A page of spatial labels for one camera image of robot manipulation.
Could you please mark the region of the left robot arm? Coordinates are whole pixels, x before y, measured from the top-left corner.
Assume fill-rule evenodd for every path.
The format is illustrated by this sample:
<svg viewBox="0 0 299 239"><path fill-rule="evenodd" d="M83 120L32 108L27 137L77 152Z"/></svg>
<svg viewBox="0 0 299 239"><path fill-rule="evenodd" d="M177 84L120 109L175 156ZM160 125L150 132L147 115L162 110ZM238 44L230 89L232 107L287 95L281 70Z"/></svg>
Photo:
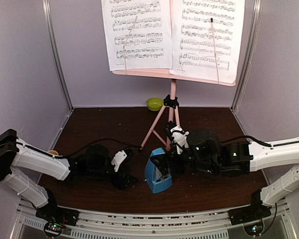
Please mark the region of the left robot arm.
<svg viewBox="0 0 299 239"><path fill-rule="evenodd" d="M124 168L132 159L135 146L124 143L125 148L110 157L102 141L97 139L64 156L34 147L20 139L14 129L8 129L0 135L0 182L28 199L40 215L57 221L63 212L53 193L34 183L21 168L49 175L59 181L72 182L81 177L108 179L119 190L137 183L137 177Z"/></svg>

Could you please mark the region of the blue metronome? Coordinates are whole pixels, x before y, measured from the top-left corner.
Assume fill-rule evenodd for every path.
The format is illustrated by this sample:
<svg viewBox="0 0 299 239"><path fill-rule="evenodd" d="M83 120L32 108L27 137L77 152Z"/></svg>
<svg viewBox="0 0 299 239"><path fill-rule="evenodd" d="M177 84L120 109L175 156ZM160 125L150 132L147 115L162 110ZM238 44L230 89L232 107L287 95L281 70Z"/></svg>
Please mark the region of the blue metronome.
<svg viewBox="0 0 299 239"><path fill-rule="evenodd" d="M164 156L165 151L162 148L153 150L147 161L144 172L145 180L153 194L161 193L172 186L172 176L170 174L170 170L168 171L168 174L166 176L163 176L160 170L150 160L152 156L158 155Z"/></svg>

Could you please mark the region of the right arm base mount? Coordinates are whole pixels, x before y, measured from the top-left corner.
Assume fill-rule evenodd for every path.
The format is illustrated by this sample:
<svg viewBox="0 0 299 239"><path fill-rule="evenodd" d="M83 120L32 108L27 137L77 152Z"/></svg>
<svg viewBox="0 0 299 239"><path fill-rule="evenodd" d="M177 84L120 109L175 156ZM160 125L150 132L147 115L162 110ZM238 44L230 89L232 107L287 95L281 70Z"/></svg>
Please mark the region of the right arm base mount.
<svg viewBox="0 0 299 239"><path fill-rule="evenodd" d="M260 220L271 215L271 209L268 207L242 207L228 211L231 225L245 224L248 222Z"/></svg>

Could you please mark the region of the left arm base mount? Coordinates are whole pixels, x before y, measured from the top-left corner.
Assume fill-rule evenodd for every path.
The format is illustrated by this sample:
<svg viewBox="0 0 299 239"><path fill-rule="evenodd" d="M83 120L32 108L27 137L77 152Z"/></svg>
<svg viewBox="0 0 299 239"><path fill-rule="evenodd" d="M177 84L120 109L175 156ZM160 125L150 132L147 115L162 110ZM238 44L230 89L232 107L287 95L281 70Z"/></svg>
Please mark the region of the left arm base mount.
<svg viewBox="0 0 299 239"><path fill-rule="evenodd" d="M46 220L47 222L57 223L64 226L76 226L79 217L79 211L59 208L54 214L36 211L35 215L38 218Z"/></svg>

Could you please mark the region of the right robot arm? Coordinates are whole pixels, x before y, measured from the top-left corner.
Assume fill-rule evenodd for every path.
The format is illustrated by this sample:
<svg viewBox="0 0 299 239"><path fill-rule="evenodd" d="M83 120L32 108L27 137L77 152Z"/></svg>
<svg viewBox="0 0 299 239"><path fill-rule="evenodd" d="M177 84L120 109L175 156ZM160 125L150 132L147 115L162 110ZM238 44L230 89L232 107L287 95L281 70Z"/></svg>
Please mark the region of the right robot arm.
<svg viewBox="0 0 299 239"><path fill-rule="evenodd" d="M236 177L266 168L291 165L274 183L255 192L246 208L249 219L257 219L265 208L299 188L299 137L263 142L244 135L221 141L210 129L184 131L175 126L166 131L176 152L170 157L178 166L212 175Z"/></svg>

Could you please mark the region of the pink music stand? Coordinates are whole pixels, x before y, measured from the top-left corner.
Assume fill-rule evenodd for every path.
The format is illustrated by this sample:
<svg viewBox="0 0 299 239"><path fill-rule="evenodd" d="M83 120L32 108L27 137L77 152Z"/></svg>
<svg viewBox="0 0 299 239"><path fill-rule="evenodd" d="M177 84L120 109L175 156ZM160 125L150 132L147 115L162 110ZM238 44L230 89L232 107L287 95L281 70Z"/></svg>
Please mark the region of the pink music stand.
<svg viewBox="0 0 299 239"><path fill-rule="evenodd" d="M173 0L169 0L169 2L170 2L170 17L171 17L171 24L172 24L172 3L173 3ZM169 108L169 119L170 120L179 121L179 113L178 113L179 104L178 104L177 97L176 97L176 82L177 82L177 80L190 80L190 81L196 81L196 80L194 80L194 79L184 79L180 76L172 75L169 72L170 69L158 69L158 68L155 68L155 69L135 69L135 70L118 70L118 71L112 71L112 72L114 72L116 74L122 74L122 75L146 76L146 77L156 77L156 78L169 78L171 80L170 94L165 97L165 99L163 101L163 107L164 108Z"/></svg>

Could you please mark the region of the sheet music page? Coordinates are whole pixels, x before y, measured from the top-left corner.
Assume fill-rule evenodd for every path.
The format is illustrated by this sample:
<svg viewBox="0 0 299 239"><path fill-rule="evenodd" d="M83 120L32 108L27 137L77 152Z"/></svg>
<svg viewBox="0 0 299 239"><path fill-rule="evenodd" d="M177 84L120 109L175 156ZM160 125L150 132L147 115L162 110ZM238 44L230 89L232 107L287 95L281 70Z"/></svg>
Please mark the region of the sheet music page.
<svg viewBox="0 0 299 239"><path fill-rule="evenodd" d="M101 5L110 71L172 67L168 0L103 0Z"/></svg>
<svg viewBox="0 0 299 239"><path fill-rule="evenodd" d="M172 75L234 86L244 26L243 0L172 3Z"/></svg>

